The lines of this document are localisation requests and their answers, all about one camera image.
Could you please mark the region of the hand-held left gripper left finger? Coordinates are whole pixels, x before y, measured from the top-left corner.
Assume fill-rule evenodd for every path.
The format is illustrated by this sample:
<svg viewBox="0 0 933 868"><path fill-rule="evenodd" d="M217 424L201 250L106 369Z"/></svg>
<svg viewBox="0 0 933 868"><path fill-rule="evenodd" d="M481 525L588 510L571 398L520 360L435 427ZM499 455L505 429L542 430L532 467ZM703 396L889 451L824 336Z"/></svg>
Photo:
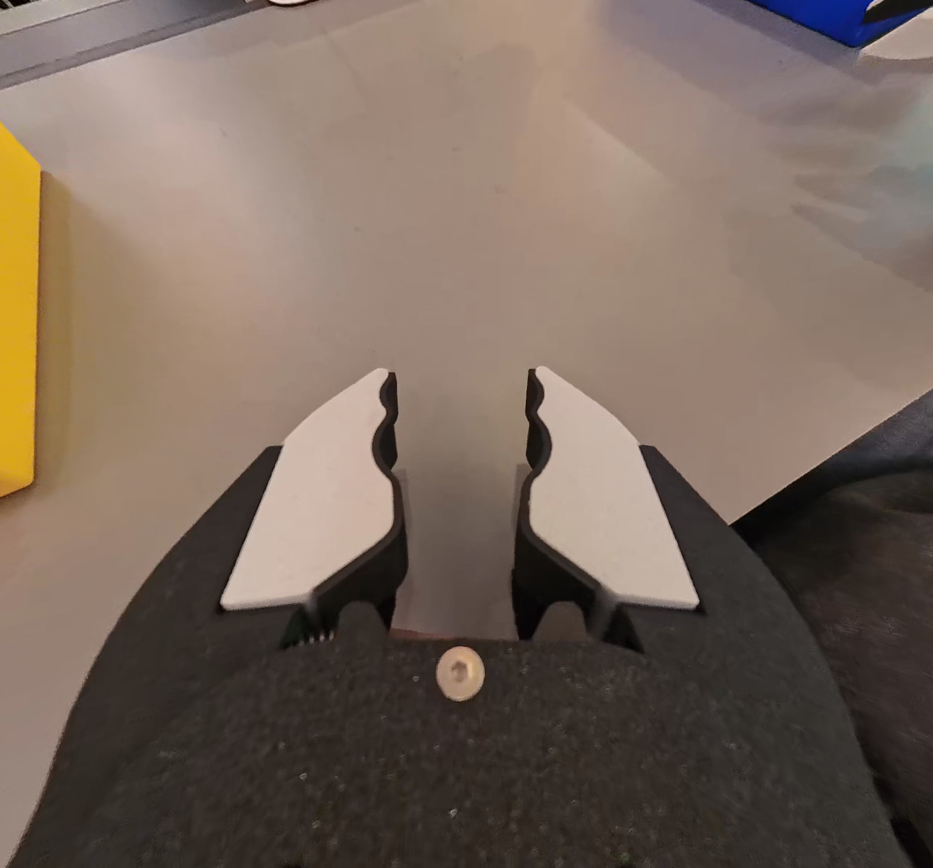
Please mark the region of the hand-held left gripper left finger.
<svg viewBox="0 0 933 868"><path fill-rule="evenodd" d="M390 625L408 570L397 462L397 377L375 369L325 402L279 449L220 596L223 610L294 608L310 640L345 607Z"/></svg>

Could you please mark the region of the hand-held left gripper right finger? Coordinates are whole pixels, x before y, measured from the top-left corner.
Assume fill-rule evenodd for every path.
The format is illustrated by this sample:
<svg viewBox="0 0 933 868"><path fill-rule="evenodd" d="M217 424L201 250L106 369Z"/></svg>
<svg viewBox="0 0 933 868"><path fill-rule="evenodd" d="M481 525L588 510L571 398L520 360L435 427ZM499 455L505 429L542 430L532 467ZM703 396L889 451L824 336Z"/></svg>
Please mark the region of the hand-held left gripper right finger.
<svg viewBox="0 0 933 868"><path fill-rule="evenodd" d="M513 563L518 638L575 606L587 637L638 644L627 609L697 612L701 597L635 435L552 369L528 371Z"/></svg>

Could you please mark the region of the person's dark trousers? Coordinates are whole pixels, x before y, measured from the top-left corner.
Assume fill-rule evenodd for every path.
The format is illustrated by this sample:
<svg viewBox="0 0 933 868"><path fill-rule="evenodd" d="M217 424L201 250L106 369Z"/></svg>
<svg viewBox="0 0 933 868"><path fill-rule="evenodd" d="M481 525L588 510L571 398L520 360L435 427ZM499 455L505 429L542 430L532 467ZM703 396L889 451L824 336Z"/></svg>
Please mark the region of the person's dark trousers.
<svg viewBox="0 0 933 868"><path fill-rule="evenodd" d="M932 856L932 392L732 524L824 652L892 829Z"/></svg>

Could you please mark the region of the yellow plastic bin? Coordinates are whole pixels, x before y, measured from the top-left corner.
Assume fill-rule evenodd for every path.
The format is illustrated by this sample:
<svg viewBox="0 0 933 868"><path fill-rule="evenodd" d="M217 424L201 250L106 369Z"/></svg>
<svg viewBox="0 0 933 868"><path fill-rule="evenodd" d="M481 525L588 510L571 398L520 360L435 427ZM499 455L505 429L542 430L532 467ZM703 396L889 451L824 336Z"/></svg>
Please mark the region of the yellow plastic bin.
<svg viewBox="0 0 933 868"><path fill-rule="evenodd" d="M35 477L42 172L1 127L1 496Z"/></svg>

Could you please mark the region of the grey metal panel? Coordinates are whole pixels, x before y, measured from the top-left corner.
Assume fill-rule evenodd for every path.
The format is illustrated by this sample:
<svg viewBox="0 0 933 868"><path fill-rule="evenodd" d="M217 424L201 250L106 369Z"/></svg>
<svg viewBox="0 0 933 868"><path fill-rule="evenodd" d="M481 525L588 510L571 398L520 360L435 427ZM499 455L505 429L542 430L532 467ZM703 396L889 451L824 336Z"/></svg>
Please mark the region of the grey metal panel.
<svg viewBox="0 0 933 868"><path fill-rule="evenodd" d="M263 6L262 0L116 0L2 34L1 88L146 46Z"/></svg>

